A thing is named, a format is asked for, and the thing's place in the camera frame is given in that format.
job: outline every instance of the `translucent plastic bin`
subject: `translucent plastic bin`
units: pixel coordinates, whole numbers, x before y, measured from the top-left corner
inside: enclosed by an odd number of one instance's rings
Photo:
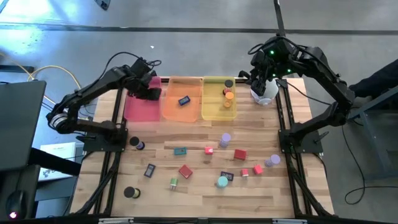
[[[152,77],[149,88],[161,88],[160,77]],[[124,105],[124,118],[133,122],[159,121],[160,120],[160,99],[141,100],[136,97],[126,96]]]
[[[234,94],[232,105],[224,107],[225,96],[223,90],[225,81],[231,80],[233,86],[230,91]],[[233,77],[203,77],[201,100],[201,115],[205,120],[232,121],[236,117],[236,84]]]
[[[179,99],[188,96],[190,102],[180,106]],[[170,77],[163,108],[163,117],[173,121],[193,123],[198,119],[201,78]]]

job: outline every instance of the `white paper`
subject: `white paper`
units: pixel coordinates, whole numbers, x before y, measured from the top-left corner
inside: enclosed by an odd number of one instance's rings
[[[49,154],[58,156],[60,158],[71,158],[75,157],[76,154],[76,143],[62,143],[62,144],[51,144],[40,146],[40,150]],[[40,168],[39,181],[56,180],[71,177],[71,175],[63,174],[58,171],[50,170],[47,168]]]

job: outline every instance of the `gray floor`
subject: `gray floor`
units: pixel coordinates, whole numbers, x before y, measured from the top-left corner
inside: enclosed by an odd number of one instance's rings
[[[280,0],[287,29],[397,30],[398,1],[395,0]],[[219,27],[277,28],[272,0],[148,0],[111,1],[102,11],[94,1],[10,0],[0,14],[0,22],[74,24],[118,27]],[[0,30],[0,51],[25,65],[60,65],[73,72],[84,86],[102,71],[107,59],[119,51],[130,51],[149,60],[161,59],[162,76],[228,75],[249,70],[246,54],[255,44],[272,34],[167,33],[167,32],[68,32],[40,30]],[[294,42],[319,46],[331,68],[354,84],[396,59],[397,36],[385,35],[288,35]],[[111,65],[132,64],[121,55]],[[0,80],[23,82],[26,75],[2,73]],[[46,94],[59,101],[73,91],[73,80],[60,70],[38,75],[47,81]],[[332,102],[314,80],[305,79],[308,95]],[[310,102],[313,116],[324,105]],[[47,127],[43,108],[34,146],[75,141],[73,135],[59,135]],[[344,126],[348,142],[365,172],[376,169],[366,135],[353,124]],[[394,206],[397,189],[369,189],[361,203],[347,205],[344,195],[361,186],[358,168],[342,138],[341,127],[324,128],[325,163],[333,206],[346,218],[397,222]],[[370,183],[398,185],[397,179]]]

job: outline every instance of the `teal block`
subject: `teal block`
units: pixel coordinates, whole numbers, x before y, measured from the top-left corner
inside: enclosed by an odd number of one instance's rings
[[[186,147],[174,148],[174,155],[185,155],[187,153]]]

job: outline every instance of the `person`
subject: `person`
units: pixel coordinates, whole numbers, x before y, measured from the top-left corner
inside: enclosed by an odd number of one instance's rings
[[[348,88],[355,93],[355,97],[371,96],[375,99],[397,85],[398,59],[373,73],[369,78],[364,78]]]

